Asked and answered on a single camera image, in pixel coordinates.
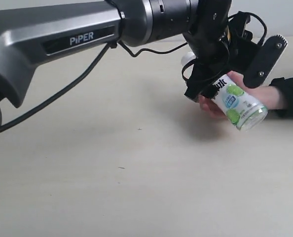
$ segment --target screw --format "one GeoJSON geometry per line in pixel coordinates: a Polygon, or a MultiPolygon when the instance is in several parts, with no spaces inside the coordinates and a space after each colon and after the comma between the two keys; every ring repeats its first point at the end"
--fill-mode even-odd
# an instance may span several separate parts
{"type": "Polygon", "coordinates": [[[277,48],[281,48],[282,46],[283,46],[283,45],[282,45],[281,43],[277,43],[277,44],[276,44],[276,47],[277,47],[277,48]]]}

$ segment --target white table surface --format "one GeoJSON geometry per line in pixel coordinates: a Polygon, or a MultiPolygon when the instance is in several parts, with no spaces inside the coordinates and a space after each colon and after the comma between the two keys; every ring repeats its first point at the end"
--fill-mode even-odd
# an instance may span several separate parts
{"type": "MultiPolygon", "coordinates": [[[[293,76],[289,44],[269,79],[293,76]]],[[[40,67],[21,108],[2,103],[4,121],[99,49],[40,67]]],[[[111,50],[73,91],[1,134],[0,237],[293,237],[293,120],[242,133],[209,119],[183,95],[188,50],[111,50]]]]}

